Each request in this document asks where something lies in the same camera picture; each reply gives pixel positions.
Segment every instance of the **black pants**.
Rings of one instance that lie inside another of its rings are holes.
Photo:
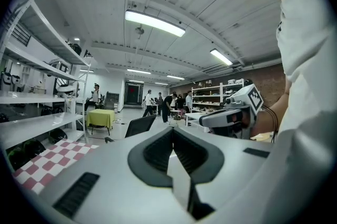
[[[168,107],[166,107],[165,105],[163,105],[163,122],[166,123],[167,122],[167,116],[169,115],[169,109]]]
[[[93,102],[93,101],[87,101],[87,102],[85,102],[85,104],[84,104],[84,111],[85,111],[85,112],[86,112],[86,110],[88,109],[89,106],[94,106],[94,107],[96,107],[96,103]]]
[[[146,117],[148,112],[150,113],[150,115],[153,114],[152,113],[152,106],[146,106],[146,110],[145,110],[145,112],[143,114],[143,117]]]
[[[162,111],[162,106],[158,105],[158,115],[161,115],[161,111]]]

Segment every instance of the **brown wall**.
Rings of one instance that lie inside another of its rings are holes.
[[[235,74],[213,78],[212,86],[217,86],[221,82],[227,84],[230,79],[251,79],[262,95],[264,104],[271,106],[284,92],[285,78],[282,64],[264,67],[257,70],[238,72]],[[177,94],[186,93],[192,87],[197,88],[198,83],[186,84],[170,88],[170,94],[175,91]]]

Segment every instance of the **red and white checkered cloth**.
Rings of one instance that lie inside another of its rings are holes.
[[[13,176],[23,187],[39,194],[63,169],[97,147],[63,139],[16,170]]]

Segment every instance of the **rectangular light fixture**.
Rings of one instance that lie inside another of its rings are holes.
[[[135,83],[144,83],[142,81],[135,81],[135,80],[129,80],[130,82],[135,82]]]
[[[233,63],[226,56],[221,54],[217,49],[212,49],[210,53],[213,54],[215,57],[219,58],[226,65],[228,66],[233,65]]]
[[[138,72],[138,73],[144,73],[144,74],[151,74],[151,72],[147,72],[147,71],[140,71],[140,70],[130,70],[130,69],[127,69],[127,71],[131,71],[131,72]]]
[[[136,22],[136,23],[140,23],[140,24],[146,24],[164,31],[167,31],[173,35],[176,36],[183,36],[185,34],[185,29],[181,28],[179,26],[176,26],[172,23],[169,23],[165,20],[159,19],[155,16],[149,15],[149,14],[145,14],[145,13],[141,13],[141,12],[137,12],[137,11],[131,11],[131,10],[127,10],[125,12],[125,19],[127,21],[132,21],[132,22]]]
[[[175,76],[171,76],[171,75],[168,75],[166,77],[174,78],[174,79],[178,79],[178,80],[184,80],[185,79],[185,78],[175,77]]]
[[[80,71],[85,71],[85,72],[87,72],[88,70],[80,70]],[[94,72],[93,70],[89,70],[89,72]]]

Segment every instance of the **chair backrest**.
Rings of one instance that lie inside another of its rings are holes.
[[[128,125],[125,137],[131,137],[139,133],[149,131],[157,115],[146,116],[132,120]]]

